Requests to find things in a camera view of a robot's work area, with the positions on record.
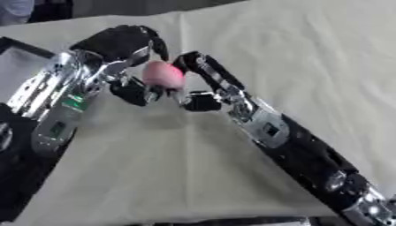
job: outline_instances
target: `floor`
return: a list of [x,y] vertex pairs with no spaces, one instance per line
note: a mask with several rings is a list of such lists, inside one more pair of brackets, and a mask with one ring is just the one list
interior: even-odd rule
[[239,1],[243,0],[74,0],[74,17],[153,15],[168,11],[189,11]]

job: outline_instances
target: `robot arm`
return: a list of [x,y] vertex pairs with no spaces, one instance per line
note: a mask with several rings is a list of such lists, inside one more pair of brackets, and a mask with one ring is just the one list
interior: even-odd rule
[[101,90],[122,88],[125,69],[147,62],[151,50],[168,59],[146,26],[106,29],[53,56],[0,103],[0,222],[15,219],[40,189]]
[[[32,132],[27,131],[31,133],[32,149],[39,155],[55,154],[72,136],[82,114],[106,84],[111,83],[112,89],[115,84],[121,86],[125,69],[147,62],[152,49],[163,60],[168,59],[164,41],[152,29],[117,26],[52,57],[7,102],[12,113],[21,116],[20,120],[29,118],[36,124]],[[9,117],[2,120],[10,122]],[[17,128],[12,127],[18,135]]]
[[212,88],[194,111],[221,101],[227,115],[297,183],[356,226],[396,225],[396,200],[387,200],[332,147],[245,87],[211,56],[186,53],[173,63],[198,73]]

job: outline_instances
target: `white tablecloth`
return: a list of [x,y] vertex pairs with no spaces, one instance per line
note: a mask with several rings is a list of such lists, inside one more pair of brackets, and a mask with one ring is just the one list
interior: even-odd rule
[[[58,52],[120,24],[152,26],[171,56],[200,50],[396,192],[396,2],[262,0],[151,17],[0,28]],[[190,87],[205,87],[190,79]],[[225,117],[103,94],[20,225],[121,225],[329,215]]]

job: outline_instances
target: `pink ball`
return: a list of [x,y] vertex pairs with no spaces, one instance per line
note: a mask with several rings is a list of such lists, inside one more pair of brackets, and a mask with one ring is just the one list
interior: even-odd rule
[[146,85],[182,89],[185,77],[181,70],[163,61],[153,61],[143,69],[143,82]]

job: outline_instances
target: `white fabric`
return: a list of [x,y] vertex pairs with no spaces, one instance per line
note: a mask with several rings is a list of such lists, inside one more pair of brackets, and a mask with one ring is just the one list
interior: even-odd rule
[[[174,58],[200,50],[396,192],[396,2],[263,0],[152,17],[0,29],[53,51],[118,24],[157,29]],[[196,79],[191,88],[204,87]],[[224,116],[103,94],[19,225],[122,225],[329,215]]]

